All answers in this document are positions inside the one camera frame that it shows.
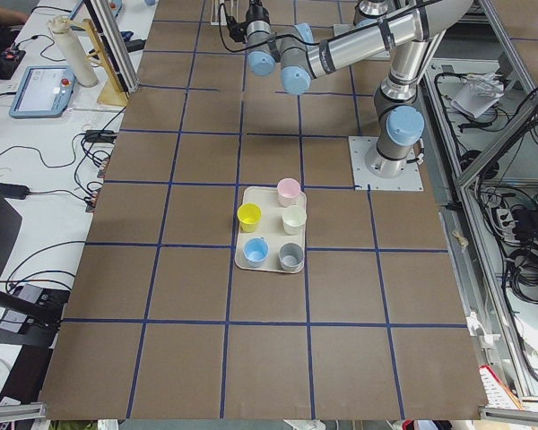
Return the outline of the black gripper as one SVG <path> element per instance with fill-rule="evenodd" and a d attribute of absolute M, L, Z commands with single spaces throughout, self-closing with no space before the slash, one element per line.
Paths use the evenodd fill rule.
<path fill-rule="evenodd" d="M 248 3 L 244 21 L 238 22 L 226 14 L 226 23 L 230 38 L 236 43 L 262 45 L 272 35 L 269 12 L 259 0 Z"/>

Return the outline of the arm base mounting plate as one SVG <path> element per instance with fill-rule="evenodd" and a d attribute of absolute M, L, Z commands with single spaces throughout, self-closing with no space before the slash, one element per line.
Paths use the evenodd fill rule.
<path fill-rule="evenodd" d="M 353 186 L 358 191 L 422 192 L 420 162 L 409 148 L 405 159 L 384 159 L 377 136 L 349 136 Z"/>

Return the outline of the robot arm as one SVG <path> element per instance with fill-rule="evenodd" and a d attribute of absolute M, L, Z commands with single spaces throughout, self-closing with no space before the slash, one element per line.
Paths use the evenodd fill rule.
<path fill-rule="evenodd" d="M 230 38 L 243 44 L 249 69 L 258 76 L 278 70 L 282 88 L 295 96 L 308 92 L 317 79 L 386 55 L 390 64 L 374 94 L 380 135 L 364 163 L 372 175 L 393 179 L 409 164 L 425 127 L 413 105 L 420 80 L 446 31 L 470 6 L 469 1 L 402 1 L 391 10 L 385 1 L 359 1 L 349 28 L 320 40 L 306 23 L 273 30 L 260 1 L 249 2 L 243 21 L 229 15 L 224 3 L 216 13 Z"/>

